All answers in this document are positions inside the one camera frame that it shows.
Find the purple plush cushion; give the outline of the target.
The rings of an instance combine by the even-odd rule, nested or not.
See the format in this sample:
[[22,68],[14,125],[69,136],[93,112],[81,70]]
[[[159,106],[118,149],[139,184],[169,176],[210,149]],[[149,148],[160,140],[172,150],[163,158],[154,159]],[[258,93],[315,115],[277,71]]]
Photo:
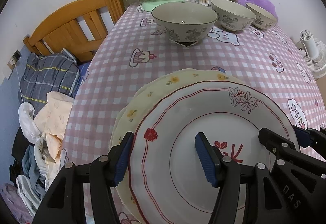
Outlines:
[[276,14],[276,8],[270,0],[237,0],[237,3],[243,6],[246,6],[247,2],[260,6],[278,18]]

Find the blue plaid pillow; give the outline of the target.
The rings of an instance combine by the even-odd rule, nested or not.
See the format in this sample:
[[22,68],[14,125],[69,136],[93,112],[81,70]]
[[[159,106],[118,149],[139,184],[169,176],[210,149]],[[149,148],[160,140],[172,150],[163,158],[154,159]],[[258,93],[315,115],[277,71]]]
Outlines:
[[68,50],[48,56],[31,53],[20,80],[23,102],[30,103],[37,114],[47,104],[51,91],[72,97],[79,77],[77,59]]

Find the small grey floral bowl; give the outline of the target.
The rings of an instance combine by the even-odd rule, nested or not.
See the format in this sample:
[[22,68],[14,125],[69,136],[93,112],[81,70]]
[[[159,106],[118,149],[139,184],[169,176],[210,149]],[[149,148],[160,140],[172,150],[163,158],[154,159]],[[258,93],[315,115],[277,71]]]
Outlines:
[[247,2],[246,7],[256,15],[256,19],[252,22],[255,27],[267,30],[277,24],[278,19],[260,6]]

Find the white plastic bag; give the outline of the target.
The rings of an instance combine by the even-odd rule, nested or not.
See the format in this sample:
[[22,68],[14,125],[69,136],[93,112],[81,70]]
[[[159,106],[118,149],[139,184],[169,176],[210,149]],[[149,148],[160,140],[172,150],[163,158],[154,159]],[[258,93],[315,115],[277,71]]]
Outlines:
[[18,109],[20,128],[31,144],[35,144],[41,138],[41,131],[33,121],[34,111],[34,107],[28,102],[22,103]]

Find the wall power socket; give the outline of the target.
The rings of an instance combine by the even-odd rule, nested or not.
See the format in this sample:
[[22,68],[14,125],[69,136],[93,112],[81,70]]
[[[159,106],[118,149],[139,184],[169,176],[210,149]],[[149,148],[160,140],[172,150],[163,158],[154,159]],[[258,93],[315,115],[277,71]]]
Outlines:
[[11,59],[8,62],[8,67],[13,70],[21,57],[20,51],[16,50]]

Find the large grey floral bowl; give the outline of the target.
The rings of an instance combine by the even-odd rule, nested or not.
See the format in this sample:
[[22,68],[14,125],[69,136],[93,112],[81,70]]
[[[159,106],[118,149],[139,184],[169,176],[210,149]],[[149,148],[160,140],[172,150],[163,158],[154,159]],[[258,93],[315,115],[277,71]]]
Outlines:
[[151,15],[167,38],[181,45],[200,42],[218,18],[211,8],[189,1],[162,4]]

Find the white red-rimmed plate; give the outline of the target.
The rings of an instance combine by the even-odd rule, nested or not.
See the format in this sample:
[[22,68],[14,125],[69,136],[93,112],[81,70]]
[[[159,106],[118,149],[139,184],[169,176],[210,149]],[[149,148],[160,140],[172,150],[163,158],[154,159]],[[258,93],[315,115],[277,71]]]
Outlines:
[[228,165],[271,170],[267,128],[299,149],[291,122],[268,96],[231,81],[200,81],[145,112],[134,136],[129,186],[145,223],[207,223]]

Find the peach patterned cloth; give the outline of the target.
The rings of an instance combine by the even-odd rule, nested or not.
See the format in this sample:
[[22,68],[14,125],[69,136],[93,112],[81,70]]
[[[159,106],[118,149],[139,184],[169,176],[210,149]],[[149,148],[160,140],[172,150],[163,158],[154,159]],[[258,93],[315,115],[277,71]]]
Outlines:
[[59,163],[65,130],[74,99],[55,91],[47,93],[46,97],[47,104],[37,113],[34,123],[46,140],[51,158]]

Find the pile of grey clothes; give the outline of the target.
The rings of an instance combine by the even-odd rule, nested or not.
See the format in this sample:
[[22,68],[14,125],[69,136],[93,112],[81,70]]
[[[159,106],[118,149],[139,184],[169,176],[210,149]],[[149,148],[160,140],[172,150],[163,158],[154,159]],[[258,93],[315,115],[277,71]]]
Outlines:
[[32,223],[49,187],[49,169],[53,161],[46,140],[29,142],[21,129],[11,149],[13,163],[9,166],[10,183],[1,185],[1,210],[14,223]]

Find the large cream floral plate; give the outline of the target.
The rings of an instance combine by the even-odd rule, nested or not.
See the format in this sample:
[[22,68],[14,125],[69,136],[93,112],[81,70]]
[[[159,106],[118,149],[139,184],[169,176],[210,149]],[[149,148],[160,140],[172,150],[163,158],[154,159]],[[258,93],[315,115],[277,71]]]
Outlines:
[[195,150],[202,131],[217,140],[222,105],[237,78],[218,71],[186,69],[140,89],[116,120],[112,143],[125,132],[135,138],[129,168],[117,192],[142,223],[207,223],[217,197]]

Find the pink checked tablecloth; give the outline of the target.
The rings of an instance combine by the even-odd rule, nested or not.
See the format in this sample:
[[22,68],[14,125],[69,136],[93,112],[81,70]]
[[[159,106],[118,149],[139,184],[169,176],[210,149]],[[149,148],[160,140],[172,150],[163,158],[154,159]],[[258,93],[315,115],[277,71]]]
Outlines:
[[[228,32],[215,24],[200,42],[181,45],[167,38],[151,12],[139,13],[130,6],[106,36],[78,89],[64,136],[63,165],[99,161],[115,146],[118,115],[140,89],[186,69],[237,78],[274,101],[292,126],[325,126],[325,105],[317,83],[297,47],[278,26]],[[117,188],[113,195],[118,220],[140,222],[123,205]]]

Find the white floor fan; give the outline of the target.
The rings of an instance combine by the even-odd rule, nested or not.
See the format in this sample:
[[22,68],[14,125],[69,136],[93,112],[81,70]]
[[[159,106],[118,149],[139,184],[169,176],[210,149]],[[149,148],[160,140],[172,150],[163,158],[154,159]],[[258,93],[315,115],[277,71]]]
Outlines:
[[313,77],[316,80],[324,77],[326,68],[325,44],[321,40],[314,38],[309,30],[302,30],[300,32],[300,41],[296,46]]

